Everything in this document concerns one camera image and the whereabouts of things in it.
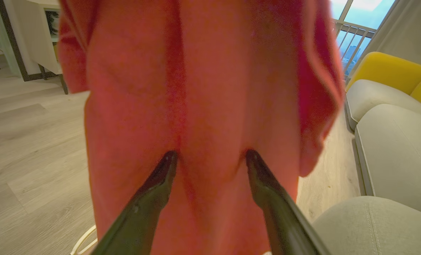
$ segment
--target sofa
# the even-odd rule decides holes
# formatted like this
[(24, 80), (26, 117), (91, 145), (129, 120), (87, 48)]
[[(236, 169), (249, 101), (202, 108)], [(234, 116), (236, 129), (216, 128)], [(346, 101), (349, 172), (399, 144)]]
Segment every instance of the sofa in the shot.
[(333, 255), (421, 254), (421, 65), (369, 53), (346, 99), (366, 195), (312, 225)]

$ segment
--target yellow sofa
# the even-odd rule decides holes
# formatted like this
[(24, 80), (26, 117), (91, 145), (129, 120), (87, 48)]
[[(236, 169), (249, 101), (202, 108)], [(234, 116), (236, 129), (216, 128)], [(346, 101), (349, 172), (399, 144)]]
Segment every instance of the yellow sofa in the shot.
[(421, 114), (421, 65), (371, 52), (363, 58), (346, 91), (347, 115), (353, 130), (364, 114), (383, 103)]

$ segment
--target red garment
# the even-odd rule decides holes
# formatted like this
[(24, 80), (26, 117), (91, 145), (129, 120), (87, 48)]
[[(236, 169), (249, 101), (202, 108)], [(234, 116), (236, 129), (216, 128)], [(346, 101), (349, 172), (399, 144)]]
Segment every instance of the red garment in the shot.
[(62, 0), (59, 56), (85, 107), (102, 237), (167, 150), (180, 152), (152, 254), (262, 254), (243, 155), (296, 197), (343, 101), (327, 0)]

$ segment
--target wooden floor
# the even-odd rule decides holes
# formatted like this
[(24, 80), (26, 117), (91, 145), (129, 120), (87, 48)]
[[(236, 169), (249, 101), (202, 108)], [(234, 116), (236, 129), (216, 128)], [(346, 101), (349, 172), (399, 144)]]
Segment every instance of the wooden floor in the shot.
[[(86, 93), (59, 79), (23, 82), (0, 72), (0, 255), (66, 255), (92, 225), (83, 130)], [(353, 134), (341, 113), (298, 205), (314, 220), (359, 196)]]

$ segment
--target glass pane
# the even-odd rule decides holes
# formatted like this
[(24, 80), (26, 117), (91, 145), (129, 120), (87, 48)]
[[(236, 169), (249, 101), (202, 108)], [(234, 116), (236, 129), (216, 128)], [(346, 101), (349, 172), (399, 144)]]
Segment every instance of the glass pane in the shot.
[(347, 0), (330, 0), (331, 16), (333, 19), (340, 19), (341, 13), (343, 13), (346, 3)]
[(343, 60), (342, 60), (343, 69), (348, 64), (348, 62), (351, 59), (352, 55), (355, 55), (353, 57), (351, 63), (349, 63), (349, 67), (347, 68), (347, 70), (344, 73), (345, 75), (349, 75), (349, 73), (351, 72), (352, 68), (355, 66), (355, 64), (357, 63), (357, 61), (360, 59), (361, 55), (363, 54), (364, 50), (366, 49), (366, 46), (371, 41), (371, 38), (365, 37), (363, 39), (363, 42), (360, 45), (360, 48), (357, 50), (357, 52), (355, 52), (355, 49), (356, 49), (358, 43), (360, 42), (362, 36), (357, 34), (357, 35), (355, 35), (355, 37), (353, 37), (353, 33), (348, 33), (347, 36), (346, 36), (346, 38), (344, 38), (345, 34), (346, 34), (345, 31), (340, 31), (340, 33), (336, 37), (336, 42), (338, 43), (338, 46), (341, 45), (341, 42), (343, 42), (343, 44), (341, 45), (341, 48), (340, 48), (340, 54), (341, 54), (341, 56), (347, 50), (347, 52), (344, 55)]
[(353, 0), (344, 21), (378, 29), (394, 0)]

